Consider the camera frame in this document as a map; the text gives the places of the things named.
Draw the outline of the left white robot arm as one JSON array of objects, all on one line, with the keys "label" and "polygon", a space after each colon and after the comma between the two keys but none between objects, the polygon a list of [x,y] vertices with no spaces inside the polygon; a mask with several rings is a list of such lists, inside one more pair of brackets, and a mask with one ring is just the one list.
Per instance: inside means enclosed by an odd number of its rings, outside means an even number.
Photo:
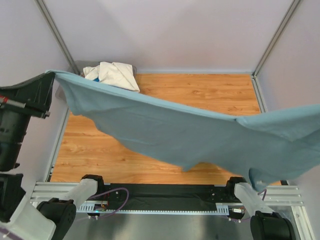
[{"label": "left white robot arm", "polygon": [[62,196],[31,199],[17,162],[32,117],[50,116],[55,73],[42,73],[0,89],[0,226],[21,240],[62,240],[87,200],[105,196],[100,175],[86,174]]}]

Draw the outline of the grey-blue t shirt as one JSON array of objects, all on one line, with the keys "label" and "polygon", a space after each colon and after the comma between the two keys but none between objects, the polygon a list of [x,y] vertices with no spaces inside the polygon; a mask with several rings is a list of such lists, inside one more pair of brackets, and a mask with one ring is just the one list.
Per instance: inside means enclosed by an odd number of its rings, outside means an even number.
[{"label": "grey-blue t shirt", "polygon": [[261,191],[320,163],[320,107],[228,115],[54,71],[74,115],[129,150],[185,170],[211,163]]}]

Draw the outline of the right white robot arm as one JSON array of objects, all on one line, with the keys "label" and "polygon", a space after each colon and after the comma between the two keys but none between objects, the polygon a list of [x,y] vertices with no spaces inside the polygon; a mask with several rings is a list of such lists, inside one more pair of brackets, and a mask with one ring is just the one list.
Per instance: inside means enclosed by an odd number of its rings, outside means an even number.
[{"label": "right white robot arm", "polygon": [[272,210],[258,192],[242,177],[231,177],[225,196],[231,202],[240,200],[250,216],[250,231],[254,240],[295,240],[292,223]]}]

